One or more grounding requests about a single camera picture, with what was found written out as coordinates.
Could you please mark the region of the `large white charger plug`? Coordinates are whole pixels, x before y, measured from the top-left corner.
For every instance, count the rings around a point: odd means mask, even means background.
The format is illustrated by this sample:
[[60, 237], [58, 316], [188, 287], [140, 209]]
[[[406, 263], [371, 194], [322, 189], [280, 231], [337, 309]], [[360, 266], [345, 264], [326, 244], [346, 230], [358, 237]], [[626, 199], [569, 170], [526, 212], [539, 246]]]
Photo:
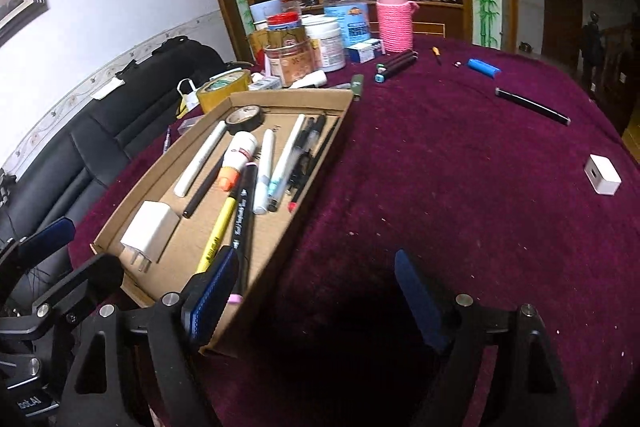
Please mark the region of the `large white charger plug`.
[[179, 221], [180, 217], [166, 202], [142, 202], [120, 240], [122, 246], [132, 251], [132, 265], [141, 259], [139, 272], [145, 273], [152, 263], [160, 260]]

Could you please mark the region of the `white tube orange cap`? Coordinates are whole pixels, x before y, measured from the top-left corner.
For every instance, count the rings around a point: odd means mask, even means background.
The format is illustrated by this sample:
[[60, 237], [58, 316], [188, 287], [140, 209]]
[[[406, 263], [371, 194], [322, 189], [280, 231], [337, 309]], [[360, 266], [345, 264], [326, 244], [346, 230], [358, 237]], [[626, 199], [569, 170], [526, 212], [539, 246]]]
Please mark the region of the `white tube orange cap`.
[[253, 133], [239, 131], [224, 153], [216, 183], [222, 191], [230, 192], [238, 183], [245, 165], [253, 158], [257, 147], [257, 139]]

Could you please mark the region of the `small white cube charger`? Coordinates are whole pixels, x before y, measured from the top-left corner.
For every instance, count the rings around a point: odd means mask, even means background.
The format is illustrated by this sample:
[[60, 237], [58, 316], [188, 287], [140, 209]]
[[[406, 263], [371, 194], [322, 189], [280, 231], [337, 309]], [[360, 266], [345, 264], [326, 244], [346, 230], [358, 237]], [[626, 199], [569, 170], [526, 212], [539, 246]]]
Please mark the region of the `small white cube charger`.
[[622, 179], [615, 167], [605, 156], [590, 154], [584, 173], [591, 184], [593, 191], [599, 195], [613, 196], [622, 184]]

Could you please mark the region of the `red tipped black pen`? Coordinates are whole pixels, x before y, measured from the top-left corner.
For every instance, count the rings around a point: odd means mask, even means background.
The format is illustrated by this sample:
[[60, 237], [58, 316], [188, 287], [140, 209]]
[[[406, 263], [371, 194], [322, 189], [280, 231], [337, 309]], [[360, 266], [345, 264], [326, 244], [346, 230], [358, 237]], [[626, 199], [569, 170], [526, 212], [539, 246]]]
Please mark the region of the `red tipped black pen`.
[[324, 151], [328, 147], [329, 142], [332, 136], [334, 135], [334, 132], [340, 122], [341, 122], [341, 119], [337, 119], [336, 121], [334, 121], [334, 124], [332, 124], [331, 129], [326, 135], [326, 139], [324, 139], [322, 144], [320, 145], [317, 154], [314, 155], [314, 157], [311, 158], [311, 160], [308, 162], [308, 167], [302, 178], [302, 181], [300, 181], [300, 183], [298, 184], [297, 191], [295, 195], [292, 197], [291, 202], [288, 203], [288, 212], [293, 212], [297, 208], [300, 195], [302, 195], [304, 188], [306, 187], [311, 175], [314, 173], [314, 169], [316, 169], [316, 167], [318, 166], [319, 160], [321, 159]]

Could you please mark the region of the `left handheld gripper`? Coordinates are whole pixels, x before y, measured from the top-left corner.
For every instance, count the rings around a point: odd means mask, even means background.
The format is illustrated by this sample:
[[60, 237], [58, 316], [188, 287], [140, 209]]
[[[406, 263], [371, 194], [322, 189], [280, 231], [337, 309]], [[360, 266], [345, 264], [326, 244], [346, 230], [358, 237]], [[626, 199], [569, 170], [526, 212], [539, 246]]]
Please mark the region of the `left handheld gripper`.
[[2, 317], [3, 426], [35, 426], [55, 414], [72, 365], [74, 329], [123, 278], [117, 257], [96, 255], [37, 298], [27, 313]]

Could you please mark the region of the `purple velvet tablecloth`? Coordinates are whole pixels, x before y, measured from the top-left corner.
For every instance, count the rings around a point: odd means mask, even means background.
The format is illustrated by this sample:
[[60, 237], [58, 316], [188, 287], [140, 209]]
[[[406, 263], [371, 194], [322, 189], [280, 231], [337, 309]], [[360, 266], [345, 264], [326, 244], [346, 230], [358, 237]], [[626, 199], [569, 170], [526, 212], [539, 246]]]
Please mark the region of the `purple velvet tablecloth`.
[[[578, 421], [637, 425], [638, 162], [559, 70], [452, 39], [416, 48], [405, 72], [364, 83], [303, 234], [259, 300], [250, 350], [202, 362], [216, 413], [227, 426], [425, 425], [435, 362], [395, 279], [403, 249], [482, 305], [534, 305]], [[470, 58], [501, 72], [474, 72]], [[590, 154], [620, 175], [613, 196], [593, 191]]]

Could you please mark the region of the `black gel pen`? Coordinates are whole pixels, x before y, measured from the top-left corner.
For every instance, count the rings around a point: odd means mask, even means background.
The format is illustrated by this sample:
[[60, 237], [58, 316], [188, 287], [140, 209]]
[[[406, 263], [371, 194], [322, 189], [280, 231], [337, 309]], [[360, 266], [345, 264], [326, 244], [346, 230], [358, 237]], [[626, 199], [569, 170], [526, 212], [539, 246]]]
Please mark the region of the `black gel pen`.
[[307, 173], [308, 164], [311, 158], [311, 152], [317, 145], [320, 135], [326, 125], [326, 114], [319, 115], [314, 123], [311, 125], [307, 134], [306, 142], [303, 146], [303, 152], [300, 154], [298, 161], [294, 167], [294, 170], [288, 180], [288, 187], [286, 188], [286, 194], [292, 195], [296, 188], [302, 183], [302, 179]]

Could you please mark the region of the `black leather sofa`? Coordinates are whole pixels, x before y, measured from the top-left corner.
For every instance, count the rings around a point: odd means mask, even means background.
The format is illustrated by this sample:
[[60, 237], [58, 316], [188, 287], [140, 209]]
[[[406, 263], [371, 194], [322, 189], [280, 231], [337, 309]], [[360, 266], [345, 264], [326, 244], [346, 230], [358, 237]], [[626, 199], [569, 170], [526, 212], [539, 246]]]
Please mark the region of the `black leather sofa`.
[[186, 36], [166, 40], [142, 62], [117, 72], [122, 83], [92, 101], [1, 187], [1, 239], [22, 239], [60, 218], [81, 225], [94, 205], [150, 145], [163, 142], [180, 103], [177, 87], [228, 69], [215, 49]]

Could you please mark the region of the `black tape roll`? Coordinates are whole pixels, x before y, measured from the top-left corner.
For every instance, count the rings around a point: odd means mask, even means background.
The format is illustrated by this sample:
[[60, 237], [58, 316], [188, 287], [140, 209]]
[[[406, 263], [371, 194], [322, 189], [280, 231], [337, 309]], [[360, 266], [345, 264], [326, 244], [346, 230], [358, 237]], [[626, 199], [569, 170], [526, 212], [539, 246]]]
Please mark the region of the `black tape roll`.
[[231, 135], [238, 132], [253, 132], [258, 129], [264, 122], [264, 111], [258, 105], [247, 105], [235, 109], [231, 112], [224, 122]]

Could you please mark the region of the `yellow packing tape roll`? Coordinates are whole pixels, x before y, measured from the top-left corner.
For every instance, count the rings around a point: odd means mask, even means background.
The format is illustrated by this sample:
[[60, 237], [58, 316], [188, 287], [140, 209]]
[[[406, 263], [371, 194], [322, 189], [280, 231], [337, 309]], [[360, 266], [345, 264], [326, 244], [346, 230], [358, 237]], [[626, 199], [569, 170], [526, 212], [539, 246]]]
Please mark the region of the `yellow packing tape roll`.
[[247, 91], [249, 85], [250, 71], [236, 68], [210, 78], [209, 82], [198, 88], [196, 96], [202, 111], [207, 114], [232, 93]]

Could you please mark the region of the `green lighter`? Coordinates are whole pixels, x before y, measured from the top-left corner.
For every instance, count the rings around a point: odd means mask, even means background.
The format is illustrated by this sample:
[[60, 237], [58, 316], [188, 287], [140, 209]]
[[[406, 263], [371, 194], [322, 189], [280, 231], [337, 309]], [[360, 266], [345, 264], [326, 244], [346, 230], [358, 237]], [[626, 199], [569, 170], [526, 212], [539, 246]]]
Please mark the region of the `green lighter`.
[[361, 98], [363, 91], [363, 80], [364, 76], [362, 74], [356, 74], [352, 76], [350, 80], [350, 91], [352, 91], [352, 95], [354, 98]]

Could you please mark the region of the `black markers pair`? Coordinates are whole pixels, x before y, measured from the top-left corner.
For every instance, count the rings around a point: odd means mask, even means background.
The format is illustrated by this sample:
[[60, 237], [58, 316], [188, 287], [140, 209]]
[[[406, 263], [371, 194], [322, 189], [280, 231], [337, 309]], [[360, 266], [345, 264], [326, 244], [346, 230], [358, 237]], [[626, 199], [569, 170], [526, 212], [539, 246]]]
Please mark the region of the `black markers pair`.
[[389, 63], [378, 65], [378, 72], [374, 75], [374, 81], [376, 83], [383, 83], [386, 80], [393, 78], [400, 72], [403, 72], [405, 69], [412, 66], [418, 57], [419, 55], [416, 52], [410, 51], [396, 56], [395, 60]]

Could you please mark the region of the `small yellow-black screwdriver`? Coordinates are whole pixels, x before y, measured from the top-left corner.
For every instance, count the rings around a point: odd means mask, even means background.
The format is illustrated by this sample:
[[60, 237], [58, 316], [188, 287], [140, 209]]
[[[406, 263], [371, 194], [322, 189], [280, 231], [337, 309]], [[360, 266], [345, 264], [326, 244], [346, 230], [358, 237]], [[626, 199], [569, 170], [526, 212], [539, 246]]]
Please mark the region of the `small yellow-black screwdriver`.
[[432, 52], [434, 54], [435, 60], [438, 65], [442, 66], [442, 57], [440, 56], [440, 51], [437, 46], [432, 47]]

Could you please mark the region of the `blue white small box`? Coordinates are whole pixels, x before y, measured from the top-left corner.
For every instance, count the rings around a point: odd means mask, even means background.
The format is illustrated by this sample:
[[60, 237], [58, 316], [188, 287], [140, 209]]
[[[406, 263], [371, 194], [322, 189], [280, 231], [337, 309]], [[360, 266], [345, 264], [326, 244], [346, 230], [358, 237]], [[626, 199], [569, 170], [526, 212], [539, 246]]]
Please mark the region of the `blue white small box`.
[[379, 38], [370, 38], [346, 48], [349, 61], [355, 64], [367, 63], [376, 60], [385, 52], [384, 44]]

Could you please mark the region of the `brown jar red lid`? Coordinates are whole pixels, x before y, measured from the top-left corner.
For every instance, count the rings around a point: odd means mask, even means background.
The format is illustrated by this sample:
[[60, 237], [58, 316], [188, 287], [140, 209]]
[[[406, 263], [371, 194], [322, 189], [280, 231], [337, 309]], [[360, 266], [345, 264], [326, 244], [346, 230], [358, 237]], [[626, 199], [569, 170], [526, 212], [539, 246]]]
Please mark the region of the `brown jar red lid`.
[[267, 18], [265, 54], [271, 74], [279, 77], [284, 87], [316, 70], [306, 29], [295, 11]]

